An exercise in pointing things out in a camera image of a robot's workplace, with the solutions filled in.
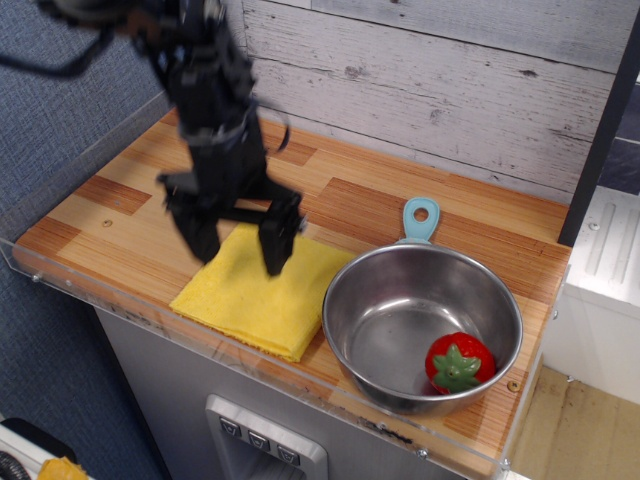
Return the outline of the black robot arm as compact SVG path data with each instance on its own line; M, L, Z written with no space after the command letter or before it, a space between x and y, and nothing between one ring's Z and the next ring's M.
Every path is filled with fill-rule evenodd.
M178 114L190 170L158 177L192 254L211 261L221 219L255 224L266 271L281 273L303 219L301 196L269 177L252 63L237 46L220 1L41 1L39 9L99 33L62 74L84 70L116 34L146 56Z

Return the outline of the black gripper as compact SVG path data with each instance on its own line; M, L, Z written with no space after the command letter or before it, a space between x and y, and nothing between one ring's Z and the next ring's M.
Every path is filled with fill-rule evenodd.
M206 264L218 254L219 220L256 224L266 271L280 275L303 223L301 195L269 177L258 119L227 132L198 132L189 153L190 170L161 174L158 182L193 256Z

